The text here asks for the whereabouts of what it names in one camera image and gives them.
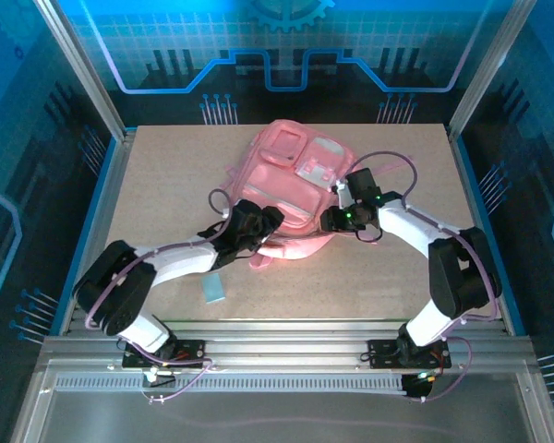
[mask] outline gear logo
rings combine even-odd
[[[259,26],[269,25],[289,32],[302,30],[304,25],[313,26],[316,18],[324,18],[327,7],[333,7],[332,0],[250,0],[248,15],[258,20]]]

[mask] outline small blue object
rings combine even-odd
[[[219,302],[225,298],[222,280],[218,272],[204,275],[201,278],[201,286],[203,287],[203,293],[205,293],[205,303]]]

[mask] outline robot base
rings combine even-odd
[[[441,362],[444,369],[452,367],[447,342],[435,341],[419,350],[420,353],[412,354],[407,361],[397,340],[369,340],[366,355],[371,369],[437,369]]]
[[[197,360],[205,356],[205,341],[204,340],[176,340],[173,343],[172,355],[169,355],[167,360]],[[126,351],[123,356],[121,366],[124,369],[143,369],[158,364],[149,362],[141,353],[137,352],[129,343],[126,345]],[[202,368],[203,363],[195,363],[193,365],[181,365],[180,367],[198,367]]]

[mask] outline enclosure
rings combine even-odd
[[[162,412],[85,329],[73,288],[103,249],[216,223],[208,193],[279,119],[409,156],[411,205],[486,234],[500,315],[456,330],[474,358],[443,401],[376,395],[402,371],[357,358],[430,300],[428,262],[391,234],[152,288],[150,311],[217,368]],[[394,159],[365,164],[410,185]],[[450,352],[447,383],[468,362]],[[0,1],[0,441],[376,431],[554,441],[554,0]]]

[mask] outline backpack pocket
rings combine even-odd
[[[275,206],[285,215],[278,232],[296,234],[311,225],[313,229],[321,193],[308,183],[269,164],[258,165],[242,189],[242,198],[262,208]]]
[[[267,162],[289,168],[294,165],[306,143],[307,135],[304,132],[282,125],[262,141],[259,155]]]

